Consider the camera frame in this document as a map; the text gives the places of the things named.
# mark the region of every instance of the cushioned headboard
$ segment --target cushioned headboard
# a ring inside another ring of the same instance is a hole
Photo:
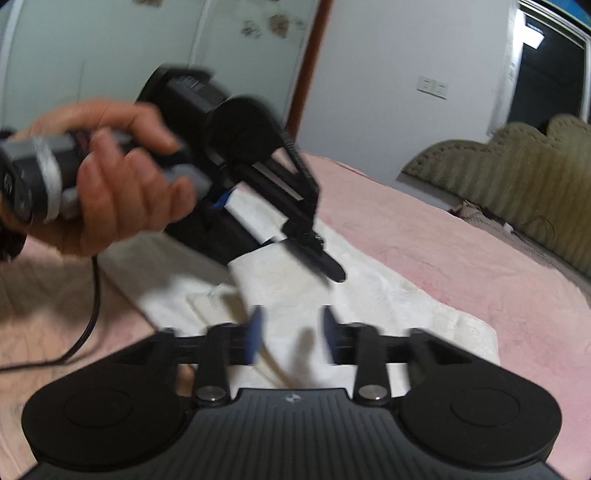
[[[547,135],[509,124],[488,144],[446,141],[404,173],[487,207],[591,276],[591,126],[554,117]]]

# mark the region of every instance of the folded white cloth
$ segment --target folded white cloth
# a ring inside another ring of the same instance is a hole
[[[237,190],[228,208],[259,240],[283,238],[285,218],[260,198]],[[257,369],[235,369],[233,387],[350,391],[355,368],[330,365],[320,318],[325,305],[332,305],[343,323],[369,323],[395,336],[411,327],[428,329],[499,363],[496,333],[486,323],[439,303],[321,221],[316,231],[347,272],[344,283],[312,272],[282,242],[234,260],[231,275],[160,234],[113,246],[101,266],[151,323],[173,327],[182,335],[198,335],[217,323],[243,322],[254,306],[263,305],[266,351]],[[389,366],[389,374],[392,393],[404,394],[402,366]]]

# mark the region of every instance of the hand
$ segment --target hand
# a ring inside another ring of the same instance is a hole
[[[92,256],[138,232],[161,231],[191,213],[196,204],[191,181],[183,177],[168,184],[143,149],[124,156],[110,128],[128,131],[155,153],[171,154],[180,148],[158,109],[149,104],[92,100],[48,113],[11,139],[59,135],[73,129],[96,130],[90,142],[92,153],[82,162],[76,182],[82,218],[23,225],[0,203],[4,224],[64,254]]]

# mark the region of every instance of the white tape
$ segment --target white tape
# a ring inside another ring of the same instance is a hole
[[[33,146],[37,153],[37,164],[39,165],[47,192],[47,216],[45,223],[48,223],[55,220],[60,214],[62,190],[61,170],[46,140],[40,137],[33,137]]]

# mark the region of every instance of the black cable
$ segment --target black cable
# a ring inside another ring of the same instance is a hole
[[[8,365],[7,367],[0,367],[0,373],[14,372],[16,370],[25,370],[29,368],[56,367],[59,365],[64,365],[70,358],[72,358],[78,352],[78,350],[80,350],[80,348],[82,348],[82,346],[91,336],[92,331],[95,329],[96,322],[99,319],[100,272],[96,256],[92,257],[92,278],[95,285],[95,298],[92,304],[92,313],[90,314],[90,320],[88,321],[88,325],[86,325],[86,329],[84,330],[80,338],[78,338],[76,343],[72,346],[72,348],[70,348],[66,353],[64,353],[61,357],[56,358],[55,360],[44,360],[43,362],[29,362],[24,364]]]

